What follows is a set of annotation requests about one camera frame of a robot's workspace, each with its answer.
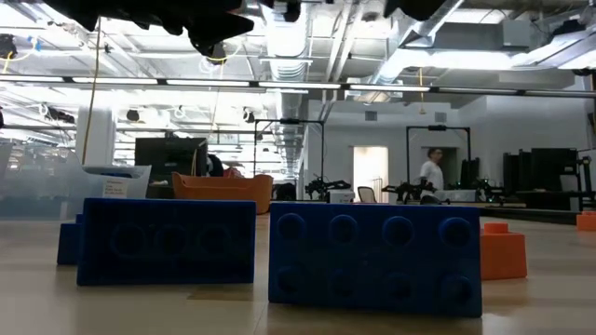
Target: desk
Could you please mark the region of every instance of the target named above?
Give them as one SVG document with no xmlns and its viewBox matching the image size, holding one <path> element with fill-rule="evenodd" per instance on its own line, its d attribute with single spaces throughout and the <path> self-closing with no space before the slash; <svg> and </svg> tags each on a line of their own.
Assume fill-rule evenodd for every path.
<svg viewBox="0 0 596 335">
<path fill-rule="evenodd" d="M 596 234 L 509 221 L 526 234 L 527 280 L 485 282 L 482 319 L 267 303 L 268 218 L 257 224 L 254 286 L 77 288 L 56 267 L 57 223 L 0 222 L 0 332 L 6 335 L 593 335 Z"/>
</svg>

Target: lego brick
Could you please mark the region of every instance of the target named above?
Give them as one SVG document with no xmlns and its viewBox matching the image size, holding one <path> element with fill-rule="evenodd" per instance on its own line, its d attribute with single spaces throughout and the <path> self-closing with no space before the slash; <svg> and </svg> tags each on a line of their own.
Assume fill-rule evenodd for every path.
<svg viewBox="0 0 596 335">
<path fill-rule="evenodd" d="M 77 284 L 252 283 L 254 202 L 86 199 Z"/>
<path fill-rule="evenodd" d="M 481 234 L 482 280 L 525 278 L 525 236 L 503 222 L 487 222 Z"/>
<path fill-rule="evenodd" d="M 596 212 L 583 211 L 577 215 L 576 229 L 579 232 L 596 232 Z"/>
<path fill-rule="evenodd" d="M 58 265 L 76 265 L 80 248 L 81 225 L 78 223 L 63 223 L 60 225 L 60 240 L 58 242 Z"/>
<path fill-rule="evenodd" d="M 481 316 L 477 208 L 272 204 L 269 301 Z"/>
</svg>

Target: computer monitor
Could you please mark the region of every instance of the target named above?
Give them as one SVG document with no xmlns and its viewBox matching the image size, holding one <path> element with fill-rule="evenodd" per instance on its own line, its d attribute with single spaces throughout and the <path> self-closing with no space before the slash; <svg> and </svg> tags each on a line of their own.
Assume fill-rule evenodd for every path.
<svg viewBox="0 0 596 335">
<path fill-rule="evenodd" d="M 532 149 L 534 189 L 562 191 L 561 176 L 577 174 L 577 150 L 569 148 Z"/>
<path fill-rule="evenodd" d="M 134 163 L 151 166 L 152 181 L 171 182 L 172 172 L 192 174 L 193 158 L 195 175 L 207 175 L 207 152 L 205 139 L 136 139 Z"/>
</svg>

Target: orange toy block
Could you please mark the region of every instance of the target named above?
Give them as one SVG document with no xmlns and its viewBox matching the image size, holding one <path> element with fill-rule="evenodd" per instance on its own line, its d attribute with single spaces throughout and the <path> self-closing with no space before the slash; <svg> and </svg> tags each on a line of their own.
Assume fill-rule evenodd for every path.
<svg viewBox="0 0 596 335">
<path fill-rule="evenodd" d="M 576 228 L 579 232 L 596 232 L 596 212 L 583 211 L 577 215 Z"/>
<path fill-rule="evenodd" d="M 504 222 L 484 224 L 481 233 L 482 280 L 525 278 L 525 236 L 510 233 Z"/>
</svg>

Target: man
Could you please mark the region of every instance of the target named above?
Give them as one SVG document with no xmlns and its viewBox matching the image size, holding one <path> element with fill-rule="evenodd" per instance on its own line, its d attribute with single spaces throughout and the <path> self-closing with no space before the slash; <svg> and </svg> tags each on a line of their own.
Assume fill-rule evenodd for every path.
<svg viewBox="0 0 596 335">
<path fill-rule="evenodd" d="M 443 152 L 439 148 L 430 148 L 427 152 L 428 161 L 420 169 L 420 178 L 432 182 L 437 190 L 443 189 L 443 172 L 440 170 L 439 162 Z"/>
</svg>

